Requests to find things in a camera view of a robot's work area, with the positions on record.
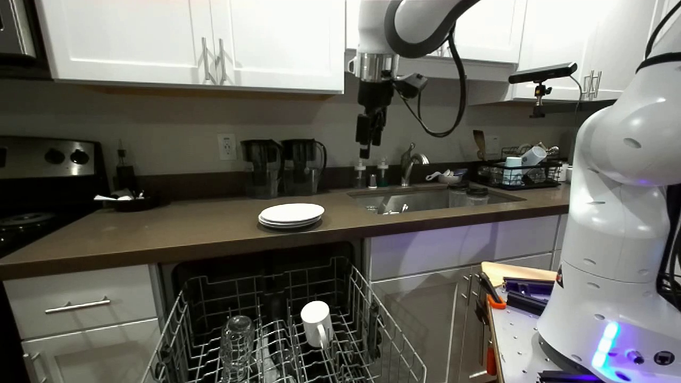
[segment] dishwasher rack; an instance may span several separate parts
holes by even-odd
[[[326,299],[333,340],[306,345],[299,309]],[[221,368],[221,330],[253,318],[252,365]],[[426,383],[428,368],[399,325],[344,258],[277,275],[189,279],[164,324],[142,383]]]

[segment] drawer handle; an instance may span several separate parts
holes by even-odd
[[[109,303],[111,299],[105,296],[102,299],[95,299],[95,301],[83,301],[83,303],[66,301],[64,305],[46,309],[44,314],[84,310],[84,309],[109,305]]]

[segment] brown countertop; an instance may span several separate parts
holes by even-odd
[[[568,187],[564,185],[506,194],[523,199],[414,210],[396,217],[364,210],[348,198],[347,189],[277,199],[188,199],[140,212],[102,209],[1,258],[0,279],[188,262],[344,238],[559,214],[568,210]],[[318,228],[281,233],[257,225],[255,217],[264,205],[299,199],[326,205],[326,217]]]

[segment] glass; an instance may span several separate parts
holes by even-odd
[[[247,314],[227,318],[219,340],[223,383],[249,380],[253,365],[253,320]]]

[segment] backsplash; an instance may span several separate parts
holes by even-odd
[[[579,119],[574,112],[549,112],[527,119],[529,104],[485,104],[505,85],[473,82],[471,108],[464,122],[448,138],[429,138],[396,95],[390,108],[382,147],[372,151],[396,163],[399,151],[414,143],[431,162],[477,160],[473,130],[485,130],[495,143],[488,151],[542,138],[546,145],[570,147]],[[329,166],[353,166],[358,160],[356,114],[359,110],[356,82],[342,97],[329,100],[239,100],[219,91],[137,91],[98,88],[81,85],[50,85],[34,80],[0,82],[0,134],[70,136],[105,145],[106,166],[112,170],[121,143],[139,175],[195,175],[244,170],[221,160],[217,136],[244,138],[318,138],[329,151]],[[434,80],[424,95],[426,122],[445,130],[455,114],[455,80]]]

